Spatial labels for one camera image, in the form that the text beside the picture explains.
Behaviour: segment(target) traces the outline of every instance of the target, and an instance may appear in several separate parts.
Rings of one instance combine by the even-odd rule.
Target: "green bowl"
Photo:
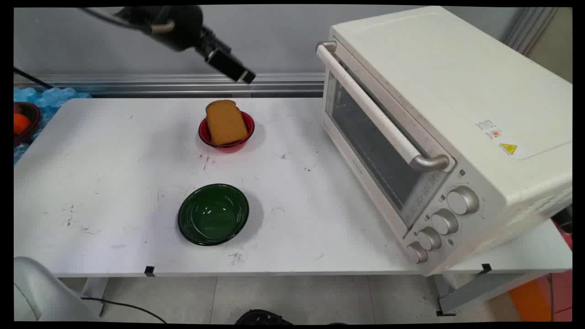
[[[240,190],[227,184],[211,184],[183,201],[178,215],[179,230],[196,245],[219,245],[240,233],[248,213],[248,200]]]

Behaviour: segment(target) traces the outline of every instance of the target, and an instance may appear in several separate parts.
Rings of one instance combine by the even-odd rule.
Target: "wall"
[[[324,71],[315,44],[336,23],[404,11],[394,5],[204,5],[204,23],[257,73]],[[446,9],[505,41],[522,9]],[[215,73],[194,51],[175,53],[140,32],[75,8],[15,8],[14,65],[32,74]]]
[[[559,8],[526,56],[573,83],[573,10]]]

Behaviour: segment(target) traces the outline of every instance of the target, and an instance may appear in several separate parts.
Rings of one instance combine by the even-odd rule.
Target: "bowl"
[[[244,144],[247,142],[247,140],[252,136],[252,134],[254,133],[254,120],[252,119],[252,117],[250,115],[248,115],[248,113],[242,112],[240,111],[240,113],[242,113],[242,119],[244,119],[244,124],[246,125],[246,130],[248,130],[248,135],[246,136],[246,138],[241,139],[237,142],[233,142],[230,144],[224,144],[224,145],[216,145],[213,144],[213,142],[211,141],[211,133],[209,132],[209,127],[207,126],[207,118],[203,119],[203,121],[201,121],[201,123],[199,124],[199,138],[201,138],[201,140],[203,141],[203,143],[211,146],[212,148],[224,152],[224,153],[232,153],[235,152],[239,149],[241,149]]]
[[[40,111],[39,108],[31,103],[27,102],[14,102],[14,112],[22,113],[30,120],[30,125],[20,135],[14,135],[14,147],[19,146],[22,143],[30,143],[33,134],[37,131],[40,122]]]
[[[248,221],[246,196],[227,184],[203,186],[179,208],[178,226],[188,241],[201,246],[222,244],[235,237]]]

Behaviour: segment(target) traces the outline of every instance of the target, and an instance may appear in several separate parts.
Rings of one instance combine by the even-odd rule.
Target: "black tape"
[[[144,270],[145,275],[148,277],[155,277],[153,272],[154,266],[147,266],[146,269]]]
[[[490,264],[481,264],[481,267],[483,268],[483,270],[478,274],[486,274],[487,272],[491,271]]]
[[[455,313],[443,313],[443,311],[437,311],[437,316],[438,317],[454,317],[457,314]]]

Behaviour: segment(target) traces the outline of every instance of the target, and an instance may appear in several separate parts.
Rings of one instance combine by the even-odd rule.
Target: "white table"
[[[320,98],[235,99],[256,130],[231,154],[199,139],[213,100],[66,103],[14,167],[14,256],[58,277],[417,273],[322,128]],[[249,219],[194,245],[177,212],[212,183],[241,189]],[[447,273],[487,263],[526,281],[570,269],[572,253],[548,221]]]

